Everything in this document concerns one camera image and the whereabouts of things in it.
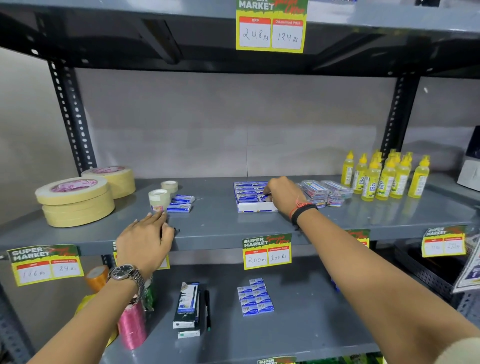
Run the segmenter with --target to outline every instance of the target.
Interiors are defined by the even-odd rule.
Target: pen
[[[205,290],[205,315],[207,317],[207,331],[210,331],[212,323],[210,322],[210,292]]]

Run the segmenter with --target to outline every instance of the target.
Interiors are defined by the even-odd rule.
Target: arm
[[[134,221],[117,239],[119,265],[133,264],[146,280],[170,251],[174,229],[165,222],[166,213],[148,214]],[[109,280],[28,363],[97,364],[120,316],[138,292],[132,279]]]
[[[286,177],[273,178],[264,193],[284,214],[306,201]],[[460,313],[318,210],[303,212],[297,223],[389,364],[431,364],[454,342],[480,337]]]

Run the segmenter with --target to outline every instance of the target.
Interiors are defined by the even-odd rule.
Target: watch face
[[[112,270],[113,279],[126,279],[129,277],[130,273],[133,272],[135,267],[131,264],[124,264],[119,267],[115,267]]]

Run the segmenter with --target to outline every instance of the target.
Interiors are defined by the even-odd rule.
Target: hand
[[[264,194],[272,194],[275,207],[287,216],[297,207],[297,201],[307,202],[301,189],[285,176],[272,178],[265,187]]]
[[[144,280],[149,279],[172,248],[175,229],[166,221],[167,213],[159,211],[127,226],[117,238],[117,264],[133,264]]]

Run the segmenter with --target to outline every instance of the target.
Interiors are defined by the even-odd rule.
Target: silver watch
[[[138,300],[144,300],[145,282],[140,274],[140,271],[134,265],[124,264],[122,266],[115,267],[108,275],[114,280],[124,280],[127,278],[134,280],[138,286],[138,294],[137,297],[134,298],[130,303],[137,303]]]

